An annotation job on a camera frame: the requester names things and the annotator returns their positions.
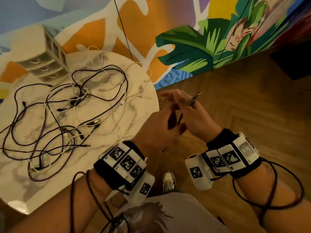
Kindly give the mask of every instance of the forearm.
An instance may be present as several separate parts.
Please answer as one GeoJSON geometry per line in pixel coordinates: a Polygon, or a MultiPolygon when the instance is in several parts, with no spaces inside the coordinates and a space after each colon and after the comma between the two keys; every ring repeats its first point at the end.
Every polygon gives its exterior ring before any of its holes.
{"type": "MultiPolygon", "coordinates": [[[[95,170],[90,171],[91,188],[100,203],[104,203],[111,189],[106,182],[97,175],[95,170]]],[[[46,232],[68,233],[70,231],[70,188],[67,186],[27,218],[14,226],[10,233],[46,232]]],[[[84,232],[87,225],[98,210],[86,183],[86,176],[75,182],[74,191],[74,227],[75,232],[84,232]]]]}
{"type": "MultiPolygon", "coordinates": [[[[271,192],[274,181],[272,170],[262,164],[246,176],[236,179],[246,199],[256,204],[264,205],[271,192]]],[[[277,182],[274,206],[292,203],[297,198],[296,194],[280,179],[277,182]]],[[[260,209],[252,206],[258,216],[260,209]]],[[[303,200],[299,205],[284,210],[268,210],[264,216],[264,228],[268,232],[306,232],[311,228],[309,216],[311,204],[303,200]]]]}

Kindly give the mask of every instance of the colorful wall mural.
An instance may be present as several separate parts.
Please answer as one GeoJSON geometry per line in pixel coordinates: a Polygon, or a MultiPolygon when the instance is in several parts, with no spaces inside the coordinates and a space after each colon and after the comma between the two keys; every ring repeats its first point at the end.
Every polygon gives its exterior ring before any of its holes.
{"type": "Polygon", "coordinates": [[[26,73],[10,61],[12,35],[33,23],[67,53],[96,46],[149,66],[158,89],[309,33],[310,9],[310,0],[3,0],[0,103],[26,73]]]}

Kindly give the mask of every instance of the orange painted shape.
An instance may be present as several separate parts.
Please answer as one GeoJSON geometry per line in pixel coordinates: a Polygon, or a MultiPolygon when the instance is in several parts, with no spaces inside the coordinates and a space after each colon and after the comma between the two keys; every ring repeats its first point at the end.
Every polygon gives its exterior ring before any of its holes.
{"type": "Polygon", "coordinates": [[[72,37],[63,45],[64,51],[69,54],[78,51],[77,45],[85,47],[96,46],[102,49],[105,42],[105,19],[99,19],[83,25],[72,37]]]}
{"type": "Polygon", "coordinates": [[[27,73],[28,72],[18,63],[10,61],[1,74],[0,82],[13,83],[16,79],[27,73]]]}
{"type": "Polygon", "coordinates": [[[165,71],[169,68],[169,66],[166,66],[159,61],[158,57],[166,55],[168,52],[166,50],[159,50],[157,54],[154,56],[150,63],[150,69],[151,69],[151,81],[155,82],[162,76],[162,74],[165,73],[165,71]]]}
{"type": "MultiPolygon", "coordinates": [[[[115,46],[114,48],[112,49],[112,52],[115,52],[117,54],[120,54],[120,55],[123,55],[129,59],[132,59],[131,58],[131,54],[130,54],[130,51],[128,50],[128,48],[120,41],[119,38],[116,39],[116,42],[115,42],[115,46]]],[[[133,60],[134,62],[139,62],[138,59],[134,56],[133,56],[133,60]]]]}
{"type": "MultiPolygon", "coordinates": [[[[119,10],[124,30],[129,41],[141,53],[147,57],[151,47],[156,43],[155,37],[174,27],[166,10],[166,0],[146,0],[148,14],[144,15],[137,3],[133,0],[126,1],[119,10]]],[[[120,19],[118,26],[122,29],[120,19]]]]}

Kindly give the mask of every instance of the person's right hand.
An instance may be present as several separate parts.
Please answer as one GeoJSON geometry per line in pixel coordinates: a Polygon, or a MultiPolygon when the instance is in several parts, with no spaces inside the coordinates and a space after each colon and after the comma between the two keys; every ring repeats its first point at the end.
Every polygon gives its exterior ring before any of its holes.
{"type": "Polygon", "coordinates": [[[187,105],[192,96],[178,89],[163,91],[160,96],[164,101],[177,104],[183,113],[183,120],[192,133],[192,135],[200,138],[205,143],[212,141],[217,137],[222,129],[208,115],[203,106],[196,101],[193,107],[187,105]]]}

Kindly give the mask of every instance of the marble tabletop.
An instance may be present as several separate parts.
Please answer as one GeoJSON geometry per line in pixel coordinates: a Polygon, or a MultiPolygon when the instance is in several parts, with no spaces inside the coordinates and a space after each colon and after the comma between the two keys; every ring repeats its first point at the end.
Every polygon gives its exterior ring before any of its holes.
{"type": "MultiPolygon", "coordinates": [[[[7,158],[1,153],[0,198],[11,207],[25,214],[33,212],[52,196],[68,186],[76,172],[85,172],[86,170],[91,169],[94,162],[111,145],[118,141],[134,137],[150,114],[159,110],[156,90],[154,89],[152,82],[142,68],[137,64],[133,64],[133,61],[130,59],[113,52],[98,50],[79,51],[68,54],[67,57],[68,66],[71,72],[83,67],[98,69],[102,63],[103,67],[110,64],[119,66],[127,74],[129,82],[128,93],[126,94],[126,100],[123,104],[119,102],[112,110],[99,117],[103,122],[85,142],[85,144],[90,145],[90,147],[76,148],[65,167],[47,181],[34,182],[30,180],[27,173],[28,160],[15,161],[7,158]]],[[[92,74],[93,72],[78,72],[75,75],[75,79],[83,80],[83,78],[92,74]]],[[[123,75],[116,71],[109,71],[108,75],[104,72],[100,73],[99,76],[92,78],[86,84],[86,88],[96,96],[112,99],[118,92],[119,86],[116,85],[120,85],[123,80],[123,75]]],[[[71,78],[67,77],[61,82],[58,82],[58,84],[71,82],[71,78]]],[[[21,86],[33,83],[42,82],[32,74],[28,74],[15,83],[14,89],[0,106],[0,130],[11,124],[15,115],[16,105],[14,102],[14,92],[21,86]]],[[[50,90],[50,87],[42,85],[31,86],[20,90],[17,94],[19,107],[23,107],[22,101],[25,101],[26,105],[44,101],[50,90]]],[[[91,119],[109,109],[119,100],[124,92],[125,84],[122,85],[120,93],[113,101],[102,101],[98,98],[88,96],[77,106],[76,114],[74,109],[64,112],[57,111],[58,108],[66,108],[69,104],[67,101],[51,103],[51,109],[55,113],[61,126],[77,126],[80,122],[91,119]]],[[[72,89],[66,89],[57,94],[53,99],[61,100],[60,98],[72,97],[72,89]]],[[[40,131],[43,116],[43,104],[29,108],[25,113],[23,120],[18,122],[14,129],[16,140],[22,144],[33,142],[40,131]]],[[[45,132],[57,127],[56,122],[53,120],[50,113],[48,113],[46,119],[45,132]]],[[[80,128],[80,131],[83,134],[89,134],[91,130],[92,129],[87,126],[80,128]]],[[[5,133],[6,132],[0,134],[1,146],[5,133]]],[[[55,131],[55,133],[52,132],[44,137],[39,142],[37,149],[43,148],[44,145],[57,134],[59,134],[59,131],[55,131]]],[[[59,137],[51,143],[49,149],[60,146],[61,144],[61,137],[59,137]]],[[[22,151],[33,150],[33,146],[23,147],[16,145],[11,136],[9,136],[6,142],[6,148],[22,151]]],[[[8,152],[8,154],[16,158],[27,158],[31,153],[8,152]]],[[[32,173],[33,176],[38,179],[43,179],[52,175],[60,169],[69,154],[70,152],[62,154],[60,159],[53,164],[48,171],[34,172],[32,173]]],[[[50,157],[51,156],[48,156],[47,154],[44,156],[43,160],[45,165],[49,164],[50,157]]],[[[33,164],[38,164],[38,160],[33,159],[33,164]]]]}

